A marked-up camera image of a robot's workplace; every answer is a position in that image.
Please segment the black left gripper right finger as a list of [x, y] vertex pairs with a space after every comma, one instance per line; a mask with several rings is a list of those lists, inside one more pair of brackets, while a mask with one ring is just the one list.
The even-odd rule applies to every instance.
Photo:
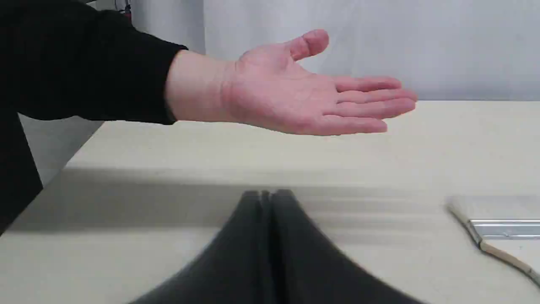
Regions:
[[289, 190], [269, 196], [278, 304], [416, 304], [358, 266], [316, 226]]

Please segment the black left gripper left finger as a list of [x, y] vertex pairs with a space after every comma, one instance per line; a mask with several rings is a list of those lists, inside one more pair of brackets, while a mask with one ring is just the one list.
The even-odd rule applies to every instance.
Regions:
[[135, 304], [268, 304], [267, 192], [242, 194], [208, 246]]

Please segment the black sleeved forearm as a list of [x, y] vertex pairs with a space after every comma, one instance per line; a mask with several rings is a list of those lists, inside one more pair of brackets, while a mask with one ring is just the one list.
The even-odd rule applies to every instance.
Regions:
[[220, 104], [174, 102], [173, 60], [187, 47], [77, 0], [1, 2], [1, 231], [43, 186], [19, 115], [171, 125], [230, 122]]

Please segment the person's open bare hand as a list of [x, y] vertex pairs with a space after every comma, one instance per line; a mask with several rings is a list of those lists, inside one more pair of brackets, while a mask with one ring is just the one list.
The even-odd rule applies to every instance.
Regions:
[[221, 85], [223, 122], [296, 135], [384, 133], [386, 119], [416, 108], [417, 94], [391, 77], [329, 76], [299, 61], [329, 46], [329, 34], [312, 30], [266, 44], [227, 65]]

